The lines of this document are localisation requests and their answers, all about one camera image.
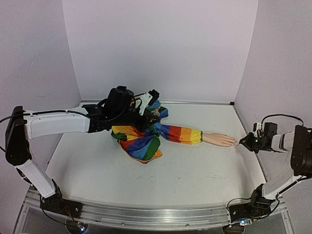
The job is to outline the small nail polish bottle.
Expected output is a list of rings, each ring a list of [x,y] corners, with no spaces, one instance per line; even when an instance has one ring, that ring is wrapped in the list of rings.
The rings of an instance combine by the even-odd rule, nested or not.
[[[160,117],[160,112],[158,111],[158,109],[152,111],[152,114],[153,114],[154,116]]]

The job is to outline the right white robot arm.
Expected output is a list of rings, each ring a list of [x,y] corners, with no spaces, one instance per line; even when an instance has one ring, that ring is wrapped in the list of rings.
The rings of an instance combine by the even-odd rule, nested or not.
[[[289,153],[290,168],[280,178],[260,184],[252,193],[248,203],[238,208],[230,206],[232,219],[259,219],[269,216],[271,205],[279,202],[279,197],[301,181],[312,178],[312,130],[296,125],[291,132],[278,134],[277,124],[255,123],[253,132],[239,141],[251,152],[260,151]]]

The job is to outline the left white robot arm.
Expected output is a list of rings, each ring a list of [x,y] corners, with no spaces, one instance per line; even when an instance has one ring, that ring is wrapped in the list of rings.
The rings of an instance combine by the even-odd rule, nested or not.
[[[41,196],[40,207],[61,215],[78,218],[82,204],[64,199],[59,186],[40,168],[32,156],[29,140],[64,133],[98,133],[113,126],[133,126],[144,132],[160,120],[149,111],[159,98],[156,90],[135,95],[125,86],[111,89],[108,97],[97,104],[85,104],[73,110],[26,111],[13,109],[5,132],[5,158]]]

